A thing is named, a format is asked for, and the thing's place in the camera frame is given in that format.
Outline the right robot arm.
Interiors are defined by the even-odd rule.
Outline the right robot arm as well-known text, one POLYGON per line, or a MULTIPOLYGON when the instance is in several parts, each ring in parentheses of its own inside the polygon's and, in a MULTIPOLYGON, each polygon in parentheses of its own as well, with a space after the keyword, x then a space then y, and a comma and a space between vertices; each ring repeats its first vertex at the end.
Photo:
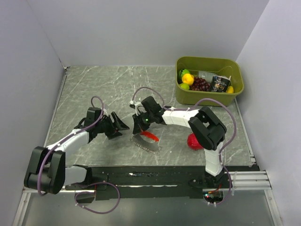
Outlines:
POLYGON ((141 138, 142 132, 147 131, 152 123, 190 128, 205 151, 205 171, 208 173, 205 177, 206 184, 214 188, 222 182, 220 151, 227 129, 210 108, 204 106, 196 110, 190 108, 181 110, 161 106, 151 96, 141 102, 130 101, 130 107, 135 110, 132 141, 138 146, 145 150, 158 150, 154 144, 141 138))

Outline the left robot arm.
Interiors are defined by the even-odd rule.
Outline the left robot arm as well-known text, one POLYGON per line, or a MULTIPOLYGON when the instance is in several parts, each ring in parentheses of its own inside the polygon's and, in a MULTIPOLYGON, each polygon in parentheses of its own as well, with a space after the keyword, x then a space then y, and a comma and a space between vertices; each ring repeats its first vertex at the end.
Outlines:
POLYGON ((24 177, 24 186, 36 189, 41 195, 57 194, 63 186, 77 184, 82 189, 92 186, 92 169, 83 165, 66 166, 66 157, 90 143, 98 134, 108 139, 122 135, 129 127, 115 112, 90 107, 70 134, 47 147, 33 149, 24 177))

